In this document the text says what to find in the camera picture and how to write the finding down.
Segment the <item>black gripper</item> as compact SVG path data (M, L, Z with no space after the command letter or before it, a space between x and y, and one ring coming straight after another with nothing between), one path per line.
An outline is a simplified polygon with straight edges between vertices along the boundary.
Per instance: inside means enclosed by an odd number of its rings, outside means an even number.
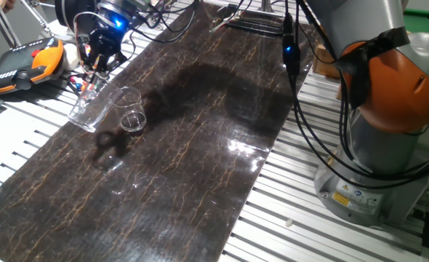
M93 27L82 44L80 63L88 84L95 72L107 79L108 68L118 68L128 58L121 52L121 43L131 20L130 9L124 7L87 7Z

